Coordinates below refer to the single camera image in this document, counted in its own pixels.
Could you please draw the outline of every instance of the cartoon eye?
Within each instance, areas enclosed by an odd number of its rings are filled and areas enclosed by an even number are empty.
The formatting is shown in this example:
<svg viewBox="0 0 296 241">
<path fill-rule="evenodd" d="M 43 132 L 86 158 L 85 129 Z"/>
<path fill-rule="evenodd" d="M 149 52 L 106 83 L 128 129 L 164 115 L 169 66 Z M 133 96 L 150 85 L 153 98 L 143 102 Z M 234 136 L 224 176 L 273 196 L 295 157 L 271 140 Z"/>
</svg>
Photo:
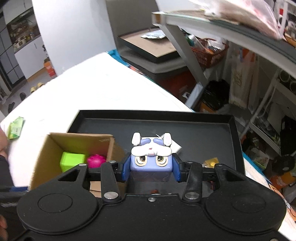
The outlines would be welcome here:
<svg viewBox="0 0 296 241">
<path fill-rule="evenodd" d="M 143 167 L 147 164 L 147 156 L 136 156 L 135 163 L 139 167 Z"/>
<path fill-rule="evenodd" d="M 167 156 L 156 156 L 156 164 L 159 167 L 164 167 L 168 163 L 168 157 Z"/>
</svg>

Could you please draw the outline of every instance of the brown basket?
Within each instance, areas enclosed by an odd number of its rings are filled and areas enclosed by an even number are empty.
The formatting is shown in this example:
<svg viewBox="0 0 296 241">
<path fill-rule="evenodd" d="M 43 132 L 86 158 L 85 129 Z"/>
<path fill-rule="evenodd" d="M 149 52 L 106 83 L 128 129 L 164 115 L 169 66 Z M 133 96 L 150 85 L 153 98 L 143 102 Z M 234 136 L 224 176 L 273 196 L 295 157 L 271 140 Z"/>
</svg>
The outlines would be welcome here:
<svg viewBox="0 0 296 241">
<path fill-rule="evenodd" d="M 205 46 L 206 40 L 208 40 L 208 39 L 199 39 L 199 41 L 201 42 L 201 44 L 203 46 Z M 224 45 L 225 45 L 224 50 L 217 51 L 214 54 L 200 51 L 195 47 L 191 47 L 191 49 L 192 49 L 193 53 L 195 54 L 196 59 L 199 62 L 199 64 L 201 65 L 201 67 L 210 68 L 210 67 L 214 66 L 215 64 L 219 63 L 223 59 L 223 57 L 226 55 L 229 46 L 227 44 L 224 44 Z"/>
</svg>

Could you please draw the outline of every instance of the person's hand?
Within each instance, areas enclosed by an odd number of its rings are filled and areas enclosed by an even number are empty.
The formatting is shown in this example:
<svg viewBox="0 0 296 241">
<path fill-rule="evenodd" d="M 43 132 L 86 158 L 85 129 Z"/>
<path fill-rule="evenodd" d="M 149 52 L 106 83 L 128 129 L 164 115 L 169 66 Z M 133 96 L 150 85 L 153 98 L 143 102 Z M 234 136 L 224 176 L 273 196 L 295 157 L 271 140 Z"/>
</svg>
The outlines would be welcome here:
<svg viewBox="0 0 296 241">
<path fill-rule="evenodd" d="M 7 234 L 7 223 L 5 218 L 0 215 L 0 237 L 3 238 L 4 240 L 7 240 L 8 234 Z"/>
</svg>

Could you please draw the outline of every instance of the white wall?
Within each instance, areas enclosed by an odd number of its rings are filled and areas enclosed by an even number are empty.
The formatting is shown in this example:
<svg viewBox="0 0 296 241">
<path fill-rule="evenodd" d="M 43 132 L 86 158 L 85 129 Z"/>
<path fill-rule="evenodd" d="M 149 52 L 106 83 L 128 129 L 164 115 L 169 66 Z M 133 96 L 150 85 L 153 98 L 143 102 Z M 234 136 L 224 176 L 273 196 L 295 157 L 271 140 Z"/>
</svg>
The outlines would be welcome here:
<svg viewBox="0 0 296 241">
<path fill-rule="evenodd" d="M 33 9 L 57 75 L 115 49 L 105 0 L 33 0 Z"/>
<path fill-rule="evenodd" d="M 190 0 L 156 0 L 159 11 L 197 10 L 198 5 Z"/>
</svg>

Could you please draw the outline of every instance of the black tray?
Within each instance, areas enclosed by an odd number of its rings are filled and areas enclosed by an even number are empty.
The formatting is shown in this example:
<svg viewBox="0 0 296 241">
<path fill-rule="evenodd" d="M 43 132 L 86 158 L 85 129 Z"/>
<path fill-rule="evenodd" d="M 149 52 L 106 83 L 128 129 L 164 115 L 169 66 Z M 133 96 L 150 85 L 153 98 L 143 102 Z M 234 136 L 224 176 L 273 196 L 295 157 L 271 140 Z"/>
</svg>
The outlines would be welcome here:
<svg viewBox="0 0 296 241">
<path fill-rule="evenodd" d="M 81 110 L 69 128 L 70 133 L 112 134 L 116 142 L 130 152 L 131 139 L 135 132 L 142 137 L 156 137 L 169 132 L 172 139 L 181 147 L 178 154 L 183 161 L 203 163 L 217 157 L 244 174 L 244 162 L 240 139 L 233 116 L 201 114 L 193 112 L 170 111 L 131 111 L 131 110 Z M 180 193 L 185 183 L 153 183 L 161 193 Z M 130 183 L 129 193 L 147 194 L 152 190 L 151 183 L 146 185 Z M 203 190 L 203 196 L 210 194 Z"/>
</svg>

